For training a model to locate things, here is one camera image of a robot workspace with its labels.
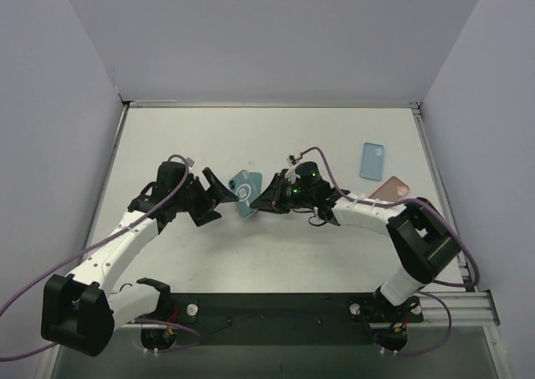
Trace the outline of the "light blue phone case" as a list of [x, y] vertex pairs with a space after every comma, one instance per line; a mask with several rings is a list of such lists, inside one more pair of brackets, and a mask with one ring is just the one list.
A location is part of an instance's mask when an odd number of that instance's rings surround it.
[[359, 176], [363, 179], [380, 182], [383, 179], [385, 148], [380, 144], [363, 144]]

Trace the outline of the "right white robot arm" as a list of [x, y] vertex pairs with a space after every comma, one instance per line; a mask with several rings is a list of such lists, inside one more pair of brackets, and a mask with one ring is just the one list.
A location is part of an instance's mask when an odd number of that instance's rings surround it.
[[324, 223], [388, 236], [400, 268], [376, 294], [392, 307], [433, 282], [461, 251], [455, 233], [428, 200], [418, 197], [391, 203], [357, 197], [335, 181], [323, 179], [313, 161], [276, 173], [251, 207], [273, 214], [308, 209]]

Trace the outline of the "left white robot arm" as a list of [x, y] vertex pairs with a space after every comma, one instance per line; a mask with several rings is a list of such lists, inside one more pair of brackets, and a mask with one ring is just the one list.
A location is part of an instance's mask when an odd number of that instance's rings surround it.
[[97, 356], [122, 325], [139, 318], [176, 323], [179, 313], [168, 284], [138, 279], [128, 289], [113, 288], [139, 252], [178, 214], [200, 227], [221, 218], [216, 208], [238, 198], [210, 168], [202, 171], [209, 186], [185, 162], [164, 161], [127, 207], [112, 234], [66, 275], [52, 275], [43, 289], [41, 336], [48, 341]]

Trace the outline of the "pink phone case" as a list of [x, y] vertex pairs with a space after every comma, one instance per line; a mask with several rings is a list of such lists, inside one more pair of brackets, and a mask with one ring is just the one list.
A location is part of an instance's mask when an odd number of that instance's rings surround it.
[[369, 195], [370, 199], [385, 202], [398, 202], [410, 192], [410, 187], [396, 176], [387, 179], [379, 188]]

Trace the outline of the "dark teal phone case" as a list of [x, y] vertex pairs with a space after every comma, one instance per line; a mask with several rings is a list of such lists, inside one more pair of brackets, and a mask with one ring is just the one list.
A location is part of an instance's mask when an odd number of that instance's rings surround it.
[[251, 204], [262, 192], [262, 174], [241, 170], [228, 181], [228, 186], [238, 198], [238, 215], [243, 219], [251, 217], [257, 211]]

